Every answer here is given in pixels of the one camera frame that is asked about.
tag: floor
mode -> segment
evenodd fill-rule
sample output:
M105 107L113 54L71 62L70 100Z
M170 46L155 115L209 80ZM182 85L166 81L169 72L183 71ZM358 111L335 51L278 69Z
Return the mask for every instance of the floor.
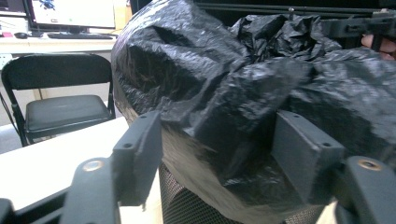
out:
M11 124L0 126L0 154L21 147L21 141Z

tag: black cable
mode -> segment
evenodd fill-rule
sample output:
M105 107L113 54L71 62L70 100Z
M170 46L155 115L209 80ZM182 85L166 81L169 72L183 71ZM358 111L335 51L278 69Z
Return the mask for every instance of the black cable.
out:
M12 126L14 126L15 131L17 132L18 135L20 135L20 133L18 132L18 128L15 126L14 124L14 119L12 118L11 113L9 112L8 106L6 104L6 101L3 98L3 94L0 92L0 98L1 98L1 103L3 104L4 109L6 110L6 113L8 115L9 120L11 121Z

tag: white table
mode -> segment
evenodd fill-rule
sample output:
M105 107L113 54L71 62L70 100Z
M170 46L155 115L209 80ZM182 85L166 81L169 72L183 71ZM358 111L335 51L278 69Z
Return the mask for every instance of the white table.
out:
M18 210L69 187L78 165L109 157L127 129L125 118L119 118L1 154L0 198L10 199ZM146 209L122 207L122 223L163 223L158 175Z
M116 39L17 39L4 37L0 39L0 52L10 54L29 54L47 52L95 52L111 51Z

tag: keyboard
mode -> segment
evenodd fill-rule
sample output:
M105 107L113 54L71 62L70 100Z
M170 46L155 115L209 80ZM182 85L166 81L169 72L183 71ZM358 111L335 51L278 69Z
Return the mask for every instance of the keyboard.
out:
M47 34L52 39L113 39L110 35L99 34Z

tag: person's hand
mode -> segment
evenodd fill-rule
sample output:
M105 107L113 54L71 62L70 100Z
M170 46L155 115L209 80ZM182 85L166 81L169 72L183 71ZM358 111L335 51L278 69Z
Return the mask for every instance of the person's hand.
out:
M366 35L361 39L361 43L370 48L372 43L373 43L373 36L372 35ZM381 48L380 48L380 54L383 59L385 60L395 60L394 56L396 55L396 44L393 43L392 41L383 38Z

